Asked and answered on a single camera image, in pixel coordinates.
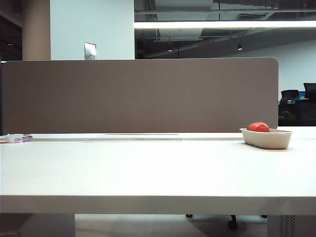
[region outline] wall plate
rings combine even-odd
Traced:
[[[85,60],[97,59],[97,45],[96,44],[84,42],[84,59]]]

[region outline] red fruit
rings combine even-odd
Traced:
[[[264,122],[254,122],[247,127],[248,130],[257,132],[270,132],[269,126]]]

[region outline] paper bowl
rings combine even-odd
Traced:
[[[245,143],[264,149],[286,149],[290,142],[292,132],[270,129],[270,132],[256,132],[240,129]]]

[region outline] fluorescent light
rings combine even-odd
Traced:
[[[316,21],[175,21],[134,22],[135,29],[316,27]]]

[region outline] black office chair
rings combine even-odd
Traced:
[[[298,100],[300,93],[298,90],[283,90],[281,91],[282,98],[280,100],[280,105],[287,105],[288,100]]]

